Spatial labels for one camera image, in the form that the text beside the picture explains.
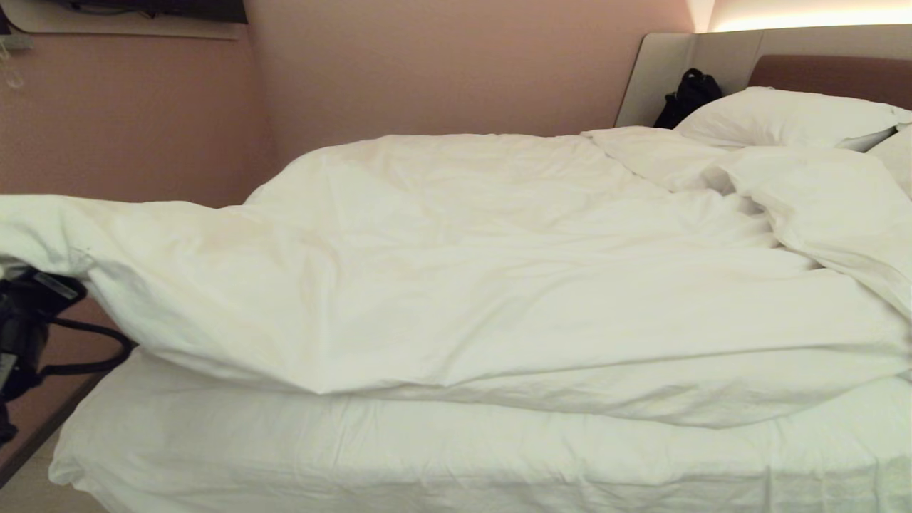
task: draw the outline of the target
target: wall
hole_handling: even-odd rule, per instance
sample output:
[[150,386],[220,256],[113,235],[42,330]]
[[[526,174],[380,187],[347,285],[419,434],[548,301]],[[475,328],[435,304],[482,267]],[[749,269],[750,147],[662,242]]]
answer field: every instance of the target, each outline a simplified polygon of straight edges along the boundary
[[281,162],[387,133],[610,127],[687,0],[248,0]]
[[910,0],[716,0],[710,32],[912,23]]
[[[0,82],[0,193],[220,206],[275,172],[246,37],[41,36],[13,61],[26,86]],[[67,316],[104,321],[89,304]],[[115,347],[56,331],[47,362],[90,361]],[[84,381],[49,378],[11,404],[21,435],[0,451],[0,466]]]
[[687,4],[693,18],[693,31],[698,34],[708,31],[716,0],[687,0]]

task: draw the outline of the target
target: mattress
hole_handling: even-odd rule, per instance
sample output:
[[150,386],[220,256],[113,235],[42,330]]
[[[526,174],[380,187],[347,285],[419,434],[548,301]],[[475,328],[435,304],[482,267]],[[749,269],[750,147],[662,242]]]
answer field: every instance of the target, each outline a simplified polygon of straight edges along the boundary
[[137,351],[67,421],[50,477],[114,513],[905,512],[910,391],[715,430],[259,391]]

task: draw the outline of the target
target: television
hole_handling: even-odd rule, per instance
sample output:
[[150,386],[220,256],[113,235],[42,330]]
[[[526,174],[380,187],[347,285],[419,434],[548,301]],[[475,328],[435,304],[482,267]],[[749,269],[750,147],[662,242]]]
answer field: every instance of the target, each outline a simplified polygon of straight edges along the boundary
[[244,0],[58,0],[76,12],[116,14],[135,11],[149,16],[187,16],[228,23],[247,23]]

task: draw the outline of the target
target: bed frame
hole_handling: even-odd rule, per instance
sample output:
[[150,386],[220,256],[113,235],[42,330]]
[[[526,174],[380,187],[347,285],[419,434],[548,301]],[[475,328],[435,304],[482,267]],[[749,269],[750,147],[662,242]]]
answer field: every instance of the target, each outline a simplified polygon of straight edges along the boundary
[[867,99],[912,110],[912,60],[767,55],[757,61],[748,85]]

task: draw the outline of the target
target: black backpack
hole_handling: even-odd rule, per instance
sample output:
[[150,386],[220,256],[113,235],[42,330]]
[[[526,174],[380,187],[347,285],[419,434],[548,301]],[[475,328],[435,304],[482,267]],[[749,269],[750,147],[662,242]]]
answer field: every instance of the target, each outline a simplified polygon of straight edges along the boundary
[[704,75],[696,68],[687,70],[678,91],[665,95],[665,109],[658,115],[656,128],[673,129],[691,112],[707,103],[722,98],[722,89],[712,75]]

